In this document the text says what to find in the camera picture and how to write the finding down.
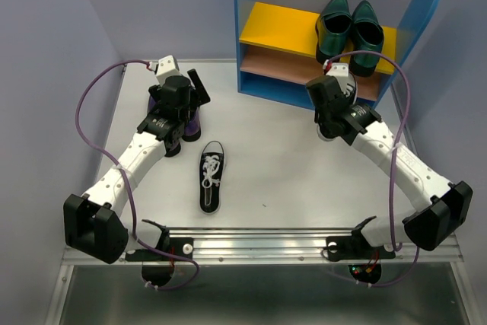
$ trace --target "orange shelf board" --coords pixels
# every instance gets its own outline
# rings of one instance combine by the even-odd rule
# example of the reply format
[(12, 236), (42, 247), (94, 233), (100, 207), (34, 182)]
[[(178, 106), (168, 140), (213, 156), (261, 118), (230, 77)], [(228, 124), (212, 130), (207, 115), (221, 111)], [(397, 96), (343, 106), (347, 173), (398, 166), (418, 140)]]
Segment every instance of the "orange shelf board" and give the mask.
[[(249, 46), (240, 70), (296, 84), (306, 84), (323, 74), (322, 66), (315, 59), (257, 46)], [(377, 100), (380, 90), (378, 72), (370, 78), (355, 76), (355, 80), (360, 98)]]
[[(318, 13), (257, 2), (240, 35), (240, 42), (314, 59), (317, 47), (315, 31), (317, 18)], [(395, 59), (396, 29), (382, 28), (384, 29), (382, 53)], [(352, 50), (352, 42), (348, 41), (344, 52)], [(340, 61), (349, 62), (349, 58)], [(394, 67), (381, 59), (377, 64), (376, 72), (391, 75)]]

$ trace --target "shoe rack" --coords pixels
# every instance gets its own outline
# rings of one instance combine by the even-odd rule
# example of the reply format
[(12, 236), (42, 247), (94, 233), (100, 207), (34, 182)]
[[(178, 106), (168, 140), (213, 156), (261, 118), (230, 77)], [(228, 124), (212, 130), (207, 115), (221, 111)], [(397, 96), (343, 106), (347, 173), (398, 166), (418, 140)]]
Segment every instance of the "shoe rack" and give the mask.
[[(323, 73), (315, 59), (319, 13), (267, 4), (235, 1), (238, 91), (312, 109), (305, 84)], [(382, 25), (382, 53), (400, 65), (430, 21), (439, 0), (411, 0), (397, 28)], [(349, 41), (344, 51), (351, 51)], [(349, 58), (340, 60), (348, 62)], [(357, 78), (358, 98), (375, 106), (395, 77), (384, 60), (370, 78)]]

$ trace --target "green shoe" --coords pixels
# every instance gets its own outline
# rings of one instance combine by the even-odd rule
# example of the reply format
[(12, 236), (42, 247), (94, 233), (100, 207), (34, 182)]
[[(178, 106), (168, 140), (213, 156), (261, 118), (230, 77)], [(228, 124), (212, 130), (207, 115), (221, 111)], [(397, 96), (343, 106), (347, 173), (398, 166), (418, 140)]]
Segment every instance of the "green shoe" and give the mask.
[(316, 24), (316, 57), (320, 64), (342, 53), (351, 28), (352, 17), (347, 0), (330, 0), (320, 13)]
[[(384, 30), (377, 21), (371, 3), (362, 0), (352, 15), (353, 25), (350, 38), (354, 50), (367, 49), (382, 52)], [(379, 56), (355, 55), (350, 59), (350, 72), (357, 76), (368, 77), (374, 74)]]

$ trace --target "white shoelace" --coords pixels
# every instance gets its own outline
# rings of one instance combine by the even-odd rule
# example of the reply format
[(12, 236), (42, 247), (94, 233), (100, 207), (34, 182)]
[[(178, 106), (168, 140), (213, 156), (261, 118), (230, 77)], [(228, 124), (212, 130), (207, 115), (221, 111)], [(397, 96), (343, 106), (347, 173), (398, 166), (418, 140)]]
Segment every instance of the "white shoelace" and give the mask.
[(220, 184), (219, 179), (213, 179), (213, 176), (220, 169), (220, 158), (217, 155), (209, 155), (205, 157), (205, 162), (203, 163), (203, 181), (201, 185), (203, 188), (210, 188), (213, 183), (218, 186)]

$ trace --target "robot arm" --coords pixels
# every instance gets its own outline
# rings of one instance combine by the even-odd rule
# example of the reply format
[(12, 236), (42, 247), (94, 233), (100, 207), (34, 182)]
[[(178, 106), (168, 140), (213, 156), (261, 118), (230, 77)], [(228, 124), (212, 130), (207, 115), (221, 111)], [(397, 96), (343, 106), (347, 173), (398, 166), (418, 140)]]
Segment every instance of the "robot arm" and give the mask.
[[(394, 147), (392, 132), (367, 104), (356, 103), (356, 83), (347, 64), (334, 63), (330, 71), (307, 83), (315, 106), (318, 133), (326, 141), (341, 137), (389, 175), (392, 151), (397, 149), (396, 184), (411, 202), (409, 212), (395, 216), (396, 239), (435, 249), (463, 224), (472, 198), (464, 182), (453, 185), (435, 173), (406, 146)], [(366, 259), (391, 244), (388, 217), (372, 217), (359, 224), (350, 237), (329, 237), (336, 243), (328, 250), (332, 261)], [(382, 253), (384, 259), (393, 253)]]
[[(65, 241), (105, 263), (113, 263), (124, 251), (138, 249), (119, 220), (128, 196), (120, 170), (123, 169), (134, 190), (147, 172), (164, 156), (174, 156), (180, 148), (179, 140), (192, 123), (198, 108), (210, 101), (195, 70), (182, 76), (177, 61), (168, 56), (152, 63), (159, 85), (149, 88), (155, 105), (138, 126), (119, 166), (108, 172), (82, 196), (71, 194), (63, 206)], [(160, 250), (164, 227), (154, 222), (144, 223), (139, 237)]]

